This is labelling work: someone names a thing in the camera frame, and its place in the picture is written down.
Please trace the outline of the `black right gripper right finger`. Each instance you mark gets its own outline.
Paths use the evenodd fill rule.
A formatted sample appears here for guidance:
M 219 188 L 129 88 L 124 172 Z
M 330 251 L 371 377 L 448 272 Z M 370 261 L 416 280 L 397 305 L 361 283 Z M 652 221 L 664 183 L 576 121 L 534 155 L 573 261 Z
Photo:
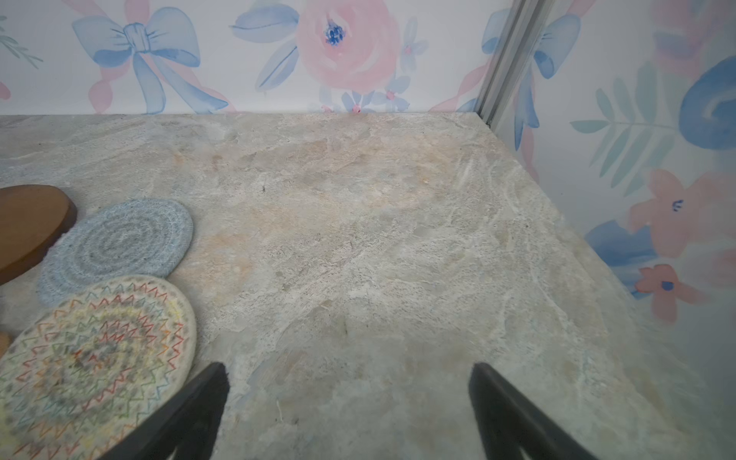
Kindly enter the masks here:
M 488 459 L 596 458 L 488 363 L 473 366 L 469 395 Z

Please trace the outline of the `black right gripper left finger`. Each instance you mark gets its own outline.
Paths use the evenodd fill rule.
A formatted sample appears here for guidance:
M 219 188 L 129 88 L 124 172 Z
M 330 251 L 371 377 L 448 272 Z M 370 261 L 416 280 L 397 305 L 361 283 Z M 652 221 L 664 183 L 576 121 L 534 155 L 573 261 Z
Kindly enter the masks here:
M 209 459 L 229 389 L 225 365 L 209 364 L 103 459 Z

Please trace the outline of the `multicolour woven round coaster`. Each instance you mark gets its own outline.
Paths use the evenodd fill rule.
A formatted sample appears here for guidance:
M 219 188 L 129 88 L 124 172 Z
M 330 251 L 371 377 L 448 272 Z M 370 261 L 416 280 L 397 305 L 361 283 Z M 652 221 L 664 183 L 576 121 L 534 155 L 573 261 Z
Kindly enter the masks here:
M 196 342 L 190 302 L 163 279 L 71 295 L 1 358 L 2 458 L 100 458 L 178 393 Z

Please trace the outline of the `blue woven round coaster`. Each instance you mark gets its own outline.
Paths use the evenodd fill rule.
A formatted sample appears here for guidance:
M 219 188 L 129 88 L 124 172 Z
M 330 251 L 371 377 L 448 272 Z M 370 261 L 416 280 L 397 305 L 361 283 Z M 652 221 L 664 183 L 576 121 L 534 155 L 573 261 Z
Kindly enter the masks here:
M 172 199 L 132 199 L 75 224 L 41 264 L 38 298 L 55 307 L 88 286 L 129 275 L 166 278 L 184 259 L 194 221 Z

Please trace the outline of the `plain brown wooden coaster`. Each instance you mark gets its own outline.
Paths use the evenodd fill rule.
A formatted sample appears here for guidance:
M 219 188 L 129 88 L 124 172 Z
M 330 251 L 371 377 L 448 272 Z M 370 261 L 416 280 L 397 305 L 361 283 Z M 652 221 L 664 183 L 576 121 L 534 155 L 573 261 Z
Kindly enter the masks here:
M 1 190 L 1 283 L 37 266 L 76 223 L 78 209 L 64 191 L 50 185 Z

